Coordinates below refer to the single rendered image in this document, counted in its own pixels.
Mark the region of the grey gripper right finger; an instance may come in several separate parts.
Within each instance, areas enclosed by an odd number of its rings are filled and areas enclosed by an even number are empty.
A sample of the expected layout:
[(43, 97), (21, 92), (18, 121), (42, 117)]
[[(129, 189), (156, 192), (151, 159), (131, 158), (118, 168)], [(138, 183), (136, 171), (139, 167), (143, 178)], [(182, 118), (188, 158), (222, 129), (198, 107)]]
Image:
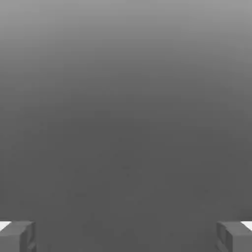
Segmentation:
[(219, 221), (217, 252), (252, 252), (252, 221)]

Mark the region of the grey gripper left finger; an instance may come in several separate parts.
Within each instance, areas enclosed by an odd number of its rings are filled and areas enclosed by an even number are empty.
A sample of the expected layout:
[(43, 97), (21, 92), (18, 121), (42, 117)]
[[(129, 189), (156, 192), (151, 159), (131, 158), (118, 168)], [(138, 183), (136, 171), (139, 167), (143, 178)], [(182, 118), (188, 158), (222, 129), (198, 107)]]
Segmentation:
[(0, 221), (0, 252), (36, 252), (36, 223)]

